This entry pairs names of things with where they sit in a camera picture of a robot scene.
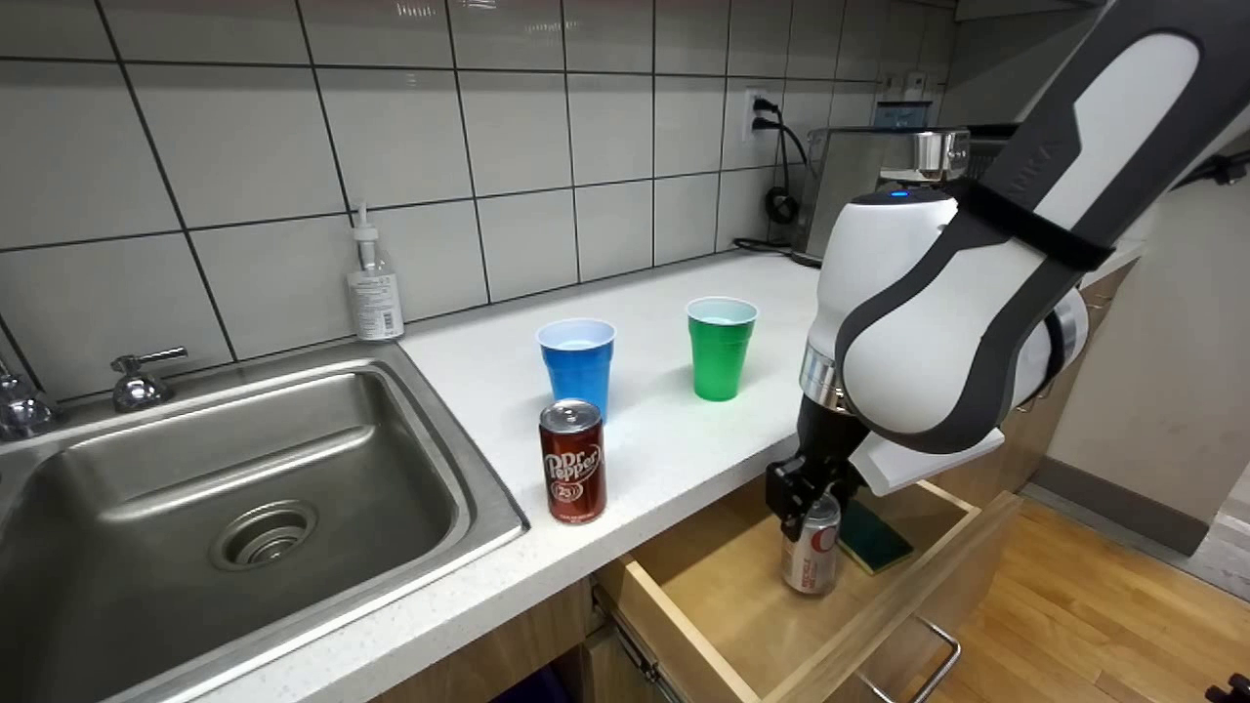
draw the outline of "wooden floor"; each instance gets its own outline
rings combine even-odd
[[[1204,703],[1250,672],[1250,604],[1024,503],[940,703]]]

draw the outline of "plastic cup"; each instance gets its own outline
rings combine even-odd
[[[753,310],[734,296],[703,296],[686,304],[690,382],[708,403],[725,403],[743,386]]]
[[[613,328],[600,322],[553,322],[537,334],[549,400],[580,400],[608,414]]]

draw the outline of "kitchen sink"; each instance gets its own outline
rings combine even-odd
[[[209,690],[524,528],[399,349],[186,382],[0,448],[0,690]]]

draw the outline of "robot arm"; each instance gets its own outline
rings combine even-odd
[[[1003,414],[1084,339],[1079,276],[1250,127],[1246,38],[1250,0],[1115,0],[962,205],[847,205],[804,352],[804,448],[770,486],[892,491],[996,448]],[[804,503],[783,491],[781,517]]]

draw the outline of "green cup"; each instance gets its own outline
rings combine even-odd
[[[690,382],[708,403],[725,403],[743,386],[753,310],[734,296],[703,296],[686,304],[690,328]]]

